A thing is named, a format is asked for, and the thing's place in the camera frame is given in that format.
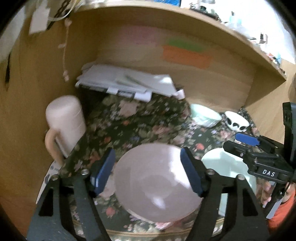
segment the wooden shelf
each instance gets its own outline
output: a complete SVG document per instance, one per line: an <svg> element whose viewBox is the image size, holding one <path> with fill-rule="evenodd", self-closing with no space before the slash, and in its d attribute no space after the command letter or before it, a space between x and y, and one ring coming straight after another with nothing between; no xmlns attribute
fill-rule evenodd
<svg viewBox="0 0 296 241"><path fill-rule="evenodd" d="M189 9L170 4L149 1L116 1L81 6L79 11L96 9L101 21L120 24L134 24L169 29L196 36L248 59L262 66L286 81L286 75L260 49L239 33L220 22Z"/></svg>

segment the wooden wall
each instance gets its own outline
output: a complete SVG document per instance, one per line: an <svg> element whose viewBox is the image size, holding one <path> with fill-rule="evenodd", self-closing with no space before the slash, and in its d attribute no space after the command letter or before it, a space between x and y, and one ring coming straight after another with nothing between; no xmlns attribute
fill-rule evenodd
<svg viewBox="0 0 296 241"><path fill-rule="evenodd" d="M184 87L190 103L202 104L216 111L238 110L247 99L256 71L254 64L216 44L145 26L105 23L100 33L100 63L153 74L169 74L176 86ZM185 54L182 53L178 56L179 63L169 62L164 57L163 46L171 40L185 45L192 43L200 49L201 55L210 57L209 66L183 64L181 59Z"/></svg>
<svg viewBox="0 0 296 241"><path fill-rule="evenodd" d="M282 60L282 67L287 73L284 83L274 74L259 69L245 104L260 134L281 143L284 142L282 103L296 103L296 85L293 83L296 65Z"/></svg>
<svg viewBox="0 0 296 241"><path fill-rule="evenodd" d="M63 79L62 50L58 49L65 41L63 21L29 36L30 19L26 20L11 53L7 90L7 60L0 63L0 203L23 234L53 161L44 146L45 109L61 95L76 94L74 83L80 68L97 56L99 32L89 24L93 16L84 12L77 17L72 18L66 53L69 82Z"/></svg>

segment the bowl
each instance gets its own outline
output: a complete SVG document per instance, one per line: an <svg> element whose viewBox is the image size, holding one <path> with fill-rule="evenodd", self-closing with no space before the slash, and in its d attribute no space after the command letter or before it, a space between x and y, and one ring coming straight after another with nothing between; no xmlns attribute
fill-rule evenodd
<svg viewBox="0 0 296 241"><path fill-rule="evenodd" d="M180 160L181 149L162 143L129 150L114 168L115 194L132 215L153 222L180 220L201 204Z"/></svg>
<svg viewBox="0 0 296 241"><path fill-rule="evenodd" d="M241 115L232 112L225 111L226 125L233 131L245 132L250 123Z"/></svg>
<svg viewBox="0 0 296 241"><path fill-rule="evenodd" d="M206 168L214 169L222 176L236 177L238 174L243 174L250 184L254 193L256 192L256 178L248 174L248 167L242 161L243 159L232 155L223 148L210 150L202 157L202 162ZM221 195L219 215L225 216L227 204L227 193Z"/></svg>
<svg viewBox="0 0 296 241"><path fill-rule="evenodd" d="M214 110L200 104L191 104L191 118L200 126L214 127L222 120L221 115Z"/></svg>

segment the person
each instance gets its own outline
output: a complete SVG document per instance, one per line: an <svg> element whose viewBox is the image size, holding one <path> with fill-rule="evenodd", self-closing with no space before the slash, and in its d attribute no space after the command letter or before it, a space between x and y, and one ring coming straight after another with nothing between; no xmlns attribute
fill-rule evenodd
<svg viewBox="0 0 296 241"><path fill-rule="evenodd" d="M265 205L271 200L271 194L273 191L273 187L271 184L264 180L258 180L257 186L257 197L260 199L260 202ZM289 188L286 191L285 196L283 197L282 203L279 208L276 210L273 218L268 219L268 228L270 232L273 232L277 229L277 227L282 223L282 221L287 216L288 212L292 208L294 204L295 197L295 184L291 183Z"/></svg>

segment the mug handle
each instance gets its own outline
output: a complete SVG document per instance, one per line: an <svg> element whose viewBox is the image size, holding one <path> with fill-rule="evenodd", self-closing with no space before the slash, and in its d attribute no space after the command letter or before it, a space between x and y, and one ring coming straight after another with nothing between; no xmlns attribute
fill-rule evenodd
<svg viewBox="0 0 296 241"><path fill-rule="evenodd" d="M53 128L50 128L49 131L45 135L45 147L51 157L58 162L60 165L64 164L64 155L62 154L61 150L55 143L56 136L59 135L59 131Z"/></svg>

